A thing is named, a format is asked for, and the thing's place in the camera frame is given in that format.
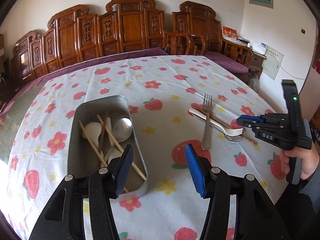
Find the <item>person's right hand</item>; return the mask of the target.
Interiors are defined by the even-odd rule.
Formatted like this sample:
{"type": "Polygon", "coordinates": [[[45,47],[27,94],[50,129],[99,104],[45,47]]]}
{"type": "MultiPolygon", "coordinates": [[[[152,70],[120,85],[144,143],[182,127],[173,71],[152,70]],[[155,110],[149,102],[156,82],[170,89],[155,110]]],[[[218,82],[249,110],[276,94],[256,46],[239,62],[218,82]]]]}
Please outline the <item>person's right hand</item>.
{"type": "Polygon", "coordinates": [[[290,151],[281,150],[280,153],[280,163],[281,170],[283,173],[288,174],[290,171],[289,161],[290,158],[300,158],[302,163],[302,171],[300,174],[300,178],[302,180],[309,179],[317,169],[319,165],[319,153],[317,152],[317,148],[312,143],[311,149],[307,150],[304,148],[295,147],[290,151]]]}

